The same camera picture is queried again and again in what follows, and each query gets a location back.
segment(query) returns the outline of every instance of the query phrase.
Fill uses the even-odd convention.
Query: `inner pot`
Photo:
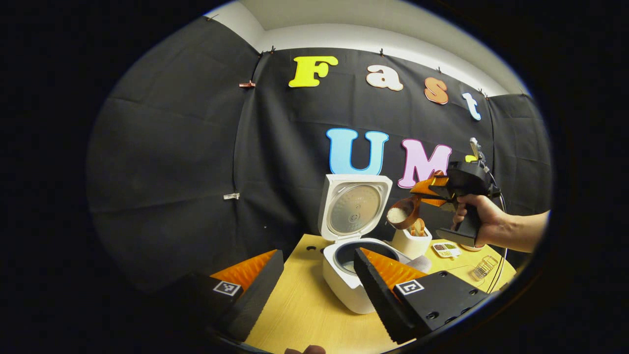
[[[353,268],[353,258],[354,251],[360,247],[399,261],[398,254],[392,251],[389,247],[383,244],[365,241],[351,242],[340,246],[334,255],[334,261],[343,271],[356,275],[356,271]]]

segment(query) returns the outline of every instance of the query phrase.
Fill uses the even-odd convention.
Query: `white container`
[[[414,260],[426,254],[432,241],[432,235],[424,228],[424,236],[411,236],[409,229],[396,230],[391,246]]]
[[[334,294],[357,314],[374,312],[367,292],[353,271],[353,255],[363,247],[401,263],[403,253],[374,238],[361,238],[382,217],[392,182],[386,176],[327,174],[319,209],[319,231],[334,244],[323,249],[323,278]]]

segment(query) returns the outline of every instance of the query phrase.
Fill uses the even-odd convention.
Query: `rice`
[[[408,218],[408,215],[404,210],[400,208],[392,208],[387,213],[387,220],[393,224],[397,224],[398,222],[402,222]]]

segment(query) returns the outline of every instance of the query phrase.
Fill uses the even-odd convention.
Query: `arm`
[[[458,201],[460,204],[452,219],[454,224],[463,221],[467,203],[476,206],[482,222],[476,238],[477,247],[493,244],[515,251],[532,252],[543,236],[550,215],[550,211],[529,216],[510,215],[482,195],[466,195],[459,197]]]

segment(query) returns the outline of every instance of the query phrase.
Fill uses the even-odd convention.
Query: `black fabric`
[[[200,17],[144,55],[96,120],[87,192],[104,247],[150,292],[247,257],[235,234],[233,146],[258,53]]]
[[[532,215],[550,209],[553,171],[543,118],[529,96],[492,97],[496,154],[494,177],[509,214]]]
[[[319,86],[290,88],[299,56],[332,55]],[[370,65],[395,69],[404,85],[401,91],[375,88],[366,81]],[[424,81],[435,77],[447,85],[448,103],[428,101]],[[489,108],[478,90],[417,63],[349,49],[291,49],[266,53],[257,66],[255,91],[245,102],[235,150],[235,182],[238,201],[238,234],[247,238],[252,253],[264,249],[292,249],[304,232],[318,234],[318,212],[325,174],[330,171],[331,128],[358,132],[353,142],[352,165],[369,164],[370,142],[364,134],[384,132],[381,175],[393,181],[387,207],[409,195],[397,186],[404,173],[404,139],[417,139],[430,158],[439,144],[450,146],[450,160],[472,154],[469,139],[476,137],[493,165],[493,132]],[[478,103],[481,120],[475,121],[462,93]],[[422,218],[430,230],[449,227],[452,214],[422,205]],[[369,237],[392,239],[394,229],[382,222]]]
[[[332,55],[339,63],[319,86],[290,88],[293,59],[312,55]],[[371,86],[370,65],[393,68],[403,90]],[[428,77],[446,83],[446,105],[426,98]],[[249,79],[255,88],[238,87]],[[476,100],[480,121],[462,93]],[[398,186],[404,139],[419,140],[427,158],[439,145],[449,146],[449,161],[457,161],[472,154],[469,139],[475,137],[509,211],[548,209],[550,195],[542,190],[550,180],[549,143],[528,98],[486,100],[434,69],[359,50],[275,50],[259,58],[231,30],[201,18],[141,58],[98,116],[87,175],[105,248],[147,292],[191,271],[212,273],[271,249],[287,258],[302,234],[319,234],[331,128],[358,133],[351,161],[357,169],[369,164],[365,133],[389,136],[380,172],[393,182],[386,207],[409,195]],[[233,192],[238,200],[223,200]],[[420,213],[431,231],[452,222],[451,213],[431,205]],[[393,234],[383,216],[369,237],[390,240]]]

